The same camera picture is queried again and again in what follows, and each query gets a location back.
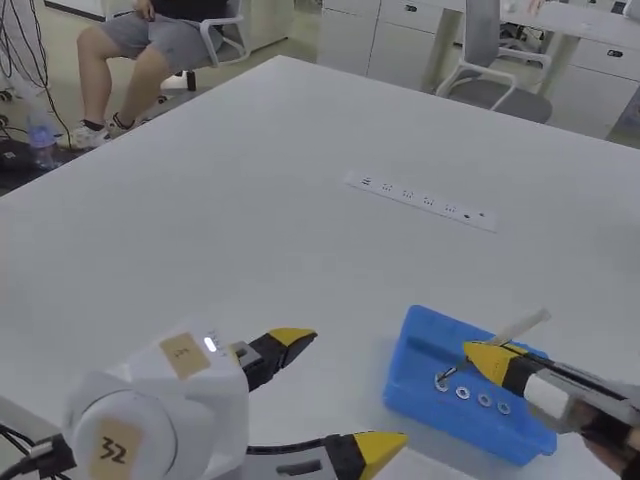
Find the metal washer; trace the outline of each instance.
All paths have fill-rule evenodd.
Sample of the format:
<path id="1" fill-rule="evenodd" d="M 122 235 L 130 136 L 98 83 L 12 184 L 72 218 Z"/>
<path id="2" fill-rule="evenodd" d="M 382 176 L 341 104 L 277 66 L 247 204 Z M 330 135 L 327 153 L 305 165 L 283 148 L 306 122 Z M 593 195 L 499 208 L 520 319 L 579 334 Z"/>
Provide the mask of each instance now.
<path id="1" fill-rule="evenodd" d="M 456 395 L 461 400 L 469 400 L 469 397 L 471 397 L 471 392 L 469 392 L 469 389 L 467 387 L 458 387 L 456 388 Z"/>
<path id="2" fill-rule="evenodd" d="M 483 407 L 488 408 L 491 406 L 492 402 L 489 395 L 487 395 L 486 393 L 481 393 L 480 395 L 478 395 L 478 403 Z"/>
<path id="3" fill-rule="evenodd" d="M 439 373 L 436 373 L 436 376 L 433 377 L 433 385 L 436 387 L 436 390 L 438 390 L 441 393 L 445 393 L 449 391 L 449 384 L 446 382 L 446 380 L 444 382 L 439 382 L 438 381 L 438 377 L 440 376 Z"/>
<path id="4" fill-rule="evenodd" d="M 511 413 L 511 407 L 504 402 L 498 403 L 498 411 L 503 415 L 509 415 Z"/>

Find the chair leg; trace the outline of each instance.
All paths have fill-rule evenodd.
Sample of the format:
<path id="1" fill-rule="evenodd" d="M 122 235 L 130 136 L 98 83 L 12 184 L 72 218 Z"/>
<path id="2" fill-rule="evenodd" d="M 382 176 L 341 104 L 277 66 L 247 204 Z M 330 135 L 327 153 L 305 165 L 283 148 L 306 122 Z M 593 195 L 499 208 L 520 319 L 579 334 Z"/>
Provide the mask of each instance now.
<path id="1" fill-rule="evenodd" d="M 187 90 L 195 92 L 196 88 L 196 73 L 189 71 L 187 72 Z"/>

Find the gray shorts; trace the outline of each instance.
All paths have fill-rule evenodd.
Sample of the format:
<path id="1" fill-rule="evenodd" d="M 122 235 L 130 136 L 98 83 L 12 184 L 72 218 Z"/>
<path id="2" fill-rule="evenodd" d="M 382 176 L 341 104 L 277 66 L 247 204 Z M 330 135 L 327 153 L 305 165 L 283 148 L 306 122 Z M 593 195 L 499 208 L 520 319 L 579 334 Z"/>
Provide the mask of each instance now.
<path id="1" fill-rule="evenodd" d="M 172 72 L 212 64 L 197 22 L 175 20 L 158 14 L 153 22 L 148 22 L 136 13 L 128 13 L 100 24 L 100 28 L 126 58 L 135 59 L 145 48 L 152 46 L 164 55 Z M 216 50 L 220 48 L 222 35 L 211 29 L 211 38 Z"/>

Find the knee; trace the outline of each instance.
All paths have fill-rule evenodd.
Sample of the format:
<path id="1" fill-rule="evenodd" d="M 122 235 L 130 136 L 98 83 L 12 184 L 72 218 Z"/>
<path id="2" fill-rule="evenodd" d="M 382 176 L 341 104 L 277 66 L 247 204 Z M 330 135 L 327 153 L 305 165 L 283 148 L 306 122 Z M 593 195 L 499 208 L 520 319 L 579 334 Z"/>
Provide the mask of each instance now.
<path id="1" fill-rule="evenodd" d="M 153 47 L 147 47 L 136 59 L 134 75 L 162 82 L 172 73 L 164 55 Z"/>
<path id="2" fill-rule="evenodd" d="M 91 55 L 103 60 L 117 56 L 117 48 L 106 34 L 98 27 L 85 28 L 78 39 L 78 55 Z"/>

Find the office chair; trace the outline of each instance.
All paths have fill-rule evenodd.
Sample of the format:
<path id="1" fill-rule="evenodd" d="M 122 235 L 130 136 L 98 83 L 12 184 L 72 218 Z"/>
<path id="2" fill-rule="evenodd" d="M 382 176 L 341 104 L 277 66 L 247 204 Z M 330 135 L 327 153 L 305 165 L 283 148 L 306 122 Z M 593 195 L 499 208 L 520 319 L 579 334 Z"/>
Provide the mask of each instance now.
<path id="1" fill-rule="evenodd" d="M 103 11 L 107 19 L 132 12 L 132 0 L 102 0 Z M 204 20 L 200 23 L 200 34 L 204 41 L 213 68 L 241 62 L 249 57 L 250 48 L 246 39 L 244 16 L 242 14 L 242 0 L 228 0 L 227 13 L 224 18 Z M 213 29 L 222 32 L 222 45 L 216 50 L 211 39 Z M 165 104 L 161 109 L 147 112 L 148 120 L 190 100 L 197 95 L 196 74 L 193 70 L 177 72 L 173 77 L 162 83 L 159 104 Z"/>
<path id="2" fill-rule="evenodd" d="M 541 83 L 551 66 L 551 57 L 548 55 L 500 47 L 500 8 L 500 0 L 466 1 L 462 58 L 451 75 L 438 87 L 436 95 L 532 122 L 546 123 L 552 113 L 551 103 L 546 98 L 518 88 L 515 75 L 490 68 L 499 57 L 539 62 L 542 71 L 538 83 Z M 508 84 L 484 77 L 506 80 Z"/>

